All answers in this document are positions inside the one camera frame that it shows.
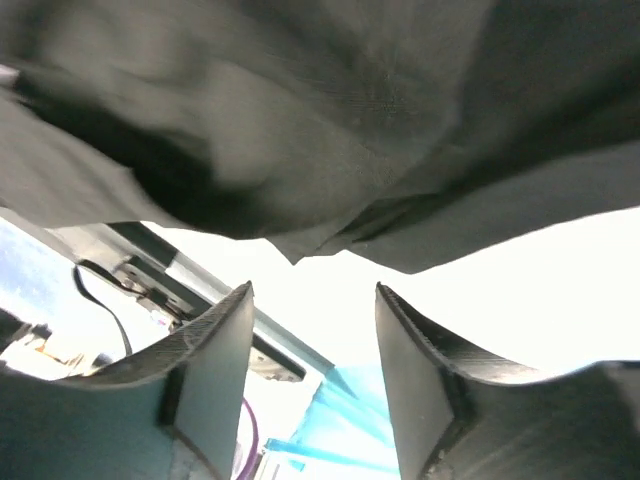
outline purple wire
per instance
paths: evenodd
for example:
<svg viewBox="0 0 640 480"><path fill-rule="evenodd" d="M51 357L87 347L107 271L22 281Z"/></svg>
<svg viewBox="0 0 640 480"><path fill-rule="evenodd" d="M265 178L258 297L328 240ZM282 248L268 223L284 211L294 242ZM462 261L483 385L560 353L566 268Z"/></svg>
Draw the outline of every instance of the purple wire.
<svg viewBox="0 0 640 480"><path fill-rule="evenodd" d="M258 442L259 433L258 433L258 421L256 420L256 416L247 402L246 398L242 399L242 405L247 409L249 413L249 418L251 419L251 427L253 429L253 442L251 443L251 449L249 450L249 458L247 458L247 463L244 464L244 467L240 471L237 480L248 480L249 475L253 472L253 467L256 466L256 462L258 461Z"/></svg>

